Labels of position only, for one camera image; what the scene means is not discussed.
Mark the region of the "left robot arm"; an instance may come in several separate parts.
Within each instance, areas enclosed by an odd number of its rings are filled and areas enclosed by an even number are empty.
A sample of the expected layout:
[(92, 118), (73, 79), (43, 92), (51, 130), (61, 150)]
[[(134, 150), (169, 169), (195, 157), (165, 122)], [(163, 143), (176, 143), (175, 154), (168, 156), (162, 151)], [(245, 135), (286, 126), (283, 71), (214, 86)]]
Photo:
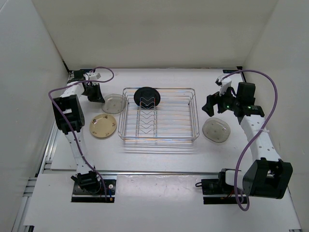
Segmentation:
[(66, 87), (51, 90), (48, 96), (52, 101), (56, 125), (67, 138), (77, 166), (76, 174), (71, 179), (80, 189), (92, 195), (105, 195), (104, 180), (87, 155), (83, 133), (85, 118), (79, 102), (82, 95), (90, 102), (105, 102), (98, 79), (100, 74), (95, 69), (74, 71)]

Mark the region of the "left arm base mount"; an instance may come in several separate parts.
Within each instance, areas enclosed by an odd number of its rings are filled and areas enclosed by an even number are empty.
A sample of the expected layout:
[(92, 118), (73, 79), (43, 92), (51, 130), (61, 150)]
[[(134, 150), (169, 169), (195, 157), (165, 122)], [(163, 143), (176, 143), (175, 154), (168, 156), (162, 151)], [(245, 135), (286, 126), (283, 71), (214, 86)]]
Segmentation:
[(94, 190), (81, 189), (77, 183), (74, 183), (71, 202), (72, 203), (114, 203), (116, 192), (116, 179), (104, 179), (107, 193), (105, 193), (102, 184)]

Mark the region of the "black round plate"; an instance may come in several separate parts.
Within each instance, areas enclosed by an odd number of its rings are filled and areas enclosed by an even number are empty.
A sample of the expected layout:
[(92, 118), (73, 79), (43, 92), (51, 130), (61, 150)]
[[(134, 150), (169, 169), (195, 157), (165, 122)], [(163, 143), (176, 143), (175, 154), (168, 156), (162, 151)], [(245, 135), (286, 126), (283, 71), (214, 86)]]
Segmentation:
[(134, 93), (134, 102), (141, 109), (154, 109), (160, 101), (160, 93), (152, 87), (141, 87)]

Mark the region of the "right blue corner label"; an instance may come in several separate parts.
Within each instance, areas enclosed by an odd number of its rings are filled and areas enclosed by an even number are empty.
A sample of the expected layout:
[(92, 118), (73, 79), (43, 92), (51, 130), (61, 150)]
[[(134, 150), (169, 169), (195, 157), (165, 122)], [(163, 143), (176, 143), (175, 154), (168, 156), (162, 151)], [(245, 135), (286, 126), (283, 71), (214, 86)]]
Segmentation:
[(223, 70), (224, 74), (230, 74), (230, 73), (235, 73), (237, 70)]

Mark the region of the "beige ceramic plate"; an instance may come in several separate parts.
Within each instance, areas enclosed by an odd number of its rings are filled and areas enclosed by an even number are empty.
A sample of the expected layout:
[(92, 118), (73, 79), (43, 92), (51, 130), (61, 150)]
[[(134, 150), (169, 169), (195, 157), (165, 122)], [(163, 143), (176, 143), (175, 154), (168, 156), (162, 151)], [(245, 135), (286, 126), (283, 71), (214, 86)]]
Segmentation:
[(99, 139), (106, 139), (110, 137), (117, 128), (117, 121), (114, 116), (110, 114), (99, 114), (90, 121), (90, 133)]

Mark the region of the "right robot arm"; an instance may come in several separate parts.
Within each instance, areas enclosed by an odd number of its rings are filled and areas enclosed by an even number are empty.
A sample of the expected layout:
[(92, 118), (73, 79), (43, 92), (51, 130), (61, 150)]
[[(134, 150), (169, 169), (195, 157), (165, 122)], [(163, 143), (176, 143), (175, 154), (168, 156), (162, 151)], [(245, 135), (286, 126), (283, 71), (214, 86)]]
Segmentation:
[(217, 188), (228, 193), (237, 185), (246, 195), (281, 199), (288, 187), (293, 168), (284, 162), (276, 152), (268, 132), (262, 128), (265, 114), (261, 106), (255, 105), (255, 84), (240, 82), (237, 90), (231, 87), (231, 81), (217, 81), (220, 90), (207, 97), (202, 110), (209, 116), (214, 115), (214, 106), (218, 112), (230, 110), (238, 118), (241, 128), (250, 143), (253, 163), (246, 171), (238, 173), (223, 169), (217, 180)]

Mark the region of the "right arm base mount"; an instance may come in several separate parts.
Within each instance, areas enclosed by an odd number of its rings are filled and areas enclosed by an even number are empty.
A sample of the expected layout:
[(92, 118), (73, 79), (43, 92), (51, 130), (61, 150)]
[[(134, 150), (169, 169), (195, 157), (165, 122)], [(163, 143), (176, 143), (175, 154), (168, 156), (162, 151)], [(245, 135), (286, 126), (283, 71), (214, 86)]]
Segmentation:
[(204, 205), (237, 204), (234, 187), (219, 179), (201, 179), (195, 184), (202, 190)]

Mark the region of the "clear glass plate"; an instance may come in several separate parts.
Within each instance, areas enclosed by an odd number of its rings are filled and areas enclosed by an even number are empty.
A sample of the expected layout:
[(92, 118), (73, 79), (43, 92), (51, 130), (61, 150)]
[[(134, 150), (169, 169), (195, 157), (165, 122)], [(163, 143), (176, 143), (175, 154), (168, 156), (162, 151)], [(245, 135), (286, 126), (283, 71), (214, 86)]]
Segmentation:
[(120, 94), (110, 94), (104, 97), (102, 110), (108, 114), (119, 114), (126, 106), (126, 99)]
[(224, 143), (230, 136), (231, 128), (221, 119), (209, 118), (203, 124), (202, 132), (207, 139), (215, 143)]

